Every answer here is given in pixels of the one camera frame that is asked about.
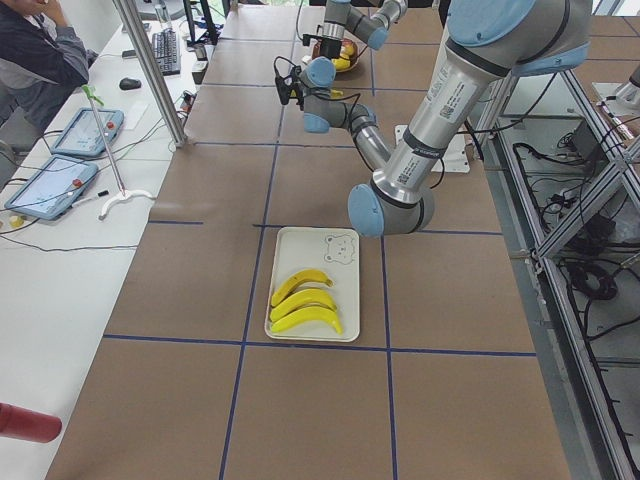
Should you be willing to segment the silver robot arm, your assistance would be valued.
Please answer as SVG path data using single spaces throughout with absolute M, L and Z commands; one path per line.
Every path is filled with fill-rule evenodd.
M 407 10 L 407 1 L 386 0 L 372 16 L 366 16 L 350 1 L 329 0 L 316 34 L 304 34 L 302 44 L 309 46 L 311 40 L 316 39 L 318 54 L 336 59 L 340 57 L 345 33 L 349 32 L 367 46 L 379 50 L 388 37 L 391 24 L 402 18 Z
M 360 103 L 334 99 L 333 64 L 346 32 L 378 50 L 404 1 L 385 1 L 366 16 L 348 1 L 329 1 L 320 52 L 307 66 L 277 76 L 282 104 L 296 100 L 309 133 L 347 130 L 371 180 L 348 198 L 352 227 L 362 236 L 406 234 L 427 225 L 434 212 L 424 183 L 488 85 L 508 74 L 537 76 L 572 69 L 587 56 L 591 6 L 587 1 L 453 1 L 441 40 L 442 56 L 428 93 L 396 146 L 386 144 L 374 114 Z

